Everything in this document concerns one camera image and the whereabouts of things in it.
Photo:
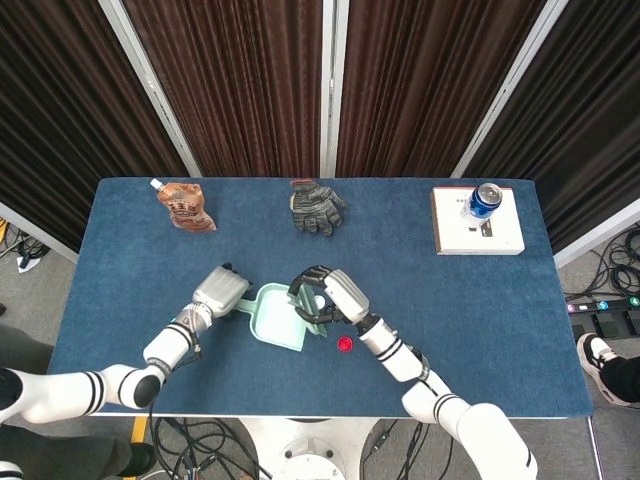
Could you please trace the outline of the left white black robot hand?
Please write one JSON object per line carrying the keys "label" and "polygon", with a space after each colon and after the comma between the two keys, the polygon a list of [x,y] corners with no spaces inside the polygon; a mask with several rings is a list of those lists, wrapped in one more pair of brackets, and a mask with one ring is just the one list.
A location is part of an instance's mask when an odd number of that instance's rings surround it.
{"label": "left white black robot hand", "polygon": [[212,318],[227,315],[250,287],[230,263],[217,266],[196,288],[192,302],[208,309]]}

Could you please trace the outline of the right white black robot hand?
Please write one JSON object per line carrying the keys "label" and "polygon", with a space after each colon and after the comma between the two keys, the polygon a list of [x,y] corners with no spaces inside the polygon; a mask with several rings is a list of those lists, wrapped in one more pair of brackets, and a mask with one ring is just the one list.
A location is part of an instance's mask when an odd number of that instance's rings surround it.
{"label": "right white black robot hand", "polygon": [[329,313],[312,314],[301,306],[294,306],[296,313],[307,323],[323,325],[348,321],[352,325],[360,323],[370,312],[366,295],[342,270],[323,265],[315,265],[301,272],[291,282],[288,295],[296,298],[303,285],[320,287],[333,302]]}

